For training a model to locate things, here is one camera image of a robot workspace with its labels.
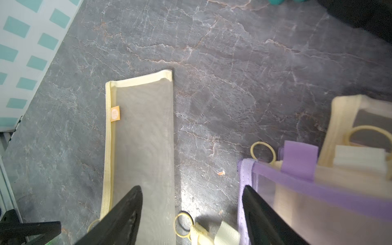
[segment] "gray marble surface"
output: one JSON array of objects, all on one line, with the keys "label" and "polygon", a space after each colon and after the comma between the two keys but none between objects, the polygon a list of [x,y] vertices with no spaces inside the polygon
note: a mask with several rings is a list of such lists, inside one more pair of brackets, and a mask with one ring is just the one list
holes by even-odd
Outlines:
[{"label": "gray marble surface", "polygon": [[392,46],[314,0],[85,0],[3,159],[24,222],[60,220],[57,244],[86,233],[105,82],[162,69],[174,71],[176,208],[212,233],[236,226],[236,163],[253,142],[321,146],[335,96],[392,99]]}]

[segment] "purple mesh bag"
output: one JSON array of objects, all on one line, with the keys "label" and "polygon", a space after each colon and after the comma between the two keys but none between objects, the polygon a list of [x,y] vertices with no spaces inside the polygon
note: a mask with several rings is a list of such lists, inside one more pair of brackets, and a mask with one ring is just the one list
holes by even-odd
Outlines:
[{"label": "purple mesh bag", "polygon": [[316,146],[286,141],[280,170],[254,159],[238,162],[241,245],[249,244],[241,200],[245,185],[310,244],[392,244],[392,201],[315,182],[317,153]]}]

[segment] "teal square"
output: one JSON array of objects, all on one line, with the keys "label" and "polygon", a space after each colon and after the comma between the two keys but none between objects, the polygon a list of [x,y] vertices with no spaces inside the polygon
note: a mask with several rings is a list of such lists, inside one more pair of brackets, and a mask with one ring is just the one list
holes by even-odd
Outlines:
[{"label": "teal square", "polygon": [[49,20],[65,29],[70,19],[71,18],[69,16],[67,16],[60,10],[54,9],[53,14]]},{"label": "teal square", "polygon": [[3,85],[6,78],[7,74],[0,72],[0,85]]},{"label": "teal square", "polygon": [[78,6],[80,0],[70,0],[70,1],[71,1],[71,3],[75,4],[76,6]]},{"label": "teal square", "polygon": [[12,49],[10,47],[4,46],[0,44],[0,59],[1,60],[8,60],[14,62],[18,51],[16,49]]},{"label": "teal square", "polygon": [[30,26],[20,20],[8,16],[7,20],[5,21],[5,25],[3,29],[11,33],[14,33],[15,35],[25,38],[27,32],[30,29]]},{"label": "teal square", "polygon": [[43,33],[41,35],[41,38],[38,41],[39,45],[44,46],[45,48],[48,48],[48,49],[51,49],[51,50],[54,50],[54,48],[56,47],[57,43],[58,43],[58,39],[55,39],[54,37],[49,36],[46,33]]},{"label": "teal square", "polygon": [[46,63],[48,63],[48,61],[37,58],[32,55],[29,59],[29,62],[27,62],[27,66],[43,71],[45,69]]},{"label": "teal square", "polygon": [[24,106],[26,105],[26,103],[27,103],[27,100],[10,98],[6,107],[7,108],[14,108],[14,109],[23,109]]},{"label": "teal square", "polygon": [[38,10],[40,9],[40,6],[41,6],[41,3],[43,0],[16,0],[16,1],[20,4],[22,4],[23,6],[38,13]]},{"label": "teal square", "polygon": [[16,85],[19,89],[33,90],[37,81],[21,77]]},{"label": "teal square", "polygon": [[17,121],[15,117],[0,117],[0,127],[13,127]]}]

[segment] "orange label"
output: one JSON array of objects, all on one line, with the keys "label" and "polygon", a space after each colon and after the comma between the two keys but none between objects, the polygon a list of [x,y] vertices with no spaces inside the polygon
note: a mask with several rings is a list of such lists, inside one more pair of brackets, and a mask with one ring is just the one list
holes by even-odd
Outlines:
[{"label": "orange label", "polygon": [[112,107],[112,109],[110,109],[110,115],[111,115],[111,122],[120,120],[120,107],[119,106],[115,106]]}]

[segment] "purple fabric trim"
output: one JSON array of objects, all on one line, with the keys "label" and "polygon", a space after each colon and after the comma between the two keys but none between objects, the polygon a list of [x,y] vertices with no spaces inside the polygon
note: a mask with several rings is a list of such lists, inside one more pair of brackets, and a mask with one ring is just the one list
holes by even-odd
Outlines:
[{"label": "purple fabric trim", "polygon": [[286,140],[281,172],[313,181],[317,153],[317,146]]},{"label": "purple fabric trim", "polygon": [[238,193],[238,212],[237,212],[237,223],[238,232],[240,233],[240,245],[249,245],[248,228],[245,220],[245,213],[242,204],[242,194],[246,185],[252,186],[252,169],[254,159],[248,158],[238,162],[240,167],[240,189]]},{"label": "purple fabric trim", "polygon": [[279,149],[278,149],[278,161],[282,161],[283,160],[283,152],[284,152],[284,147],[282,146],[282,147],[279,147]]},{"label": "purple fabric trim", "polygon": [[317,198],[329,204],[356,211],[367,216],[392,221],[391,201],[318,185],[316,183],[276,171],[269,167],[266,163],[255,162],[252,172],[262,175],[275,183],[284,185],[288,189]]}]

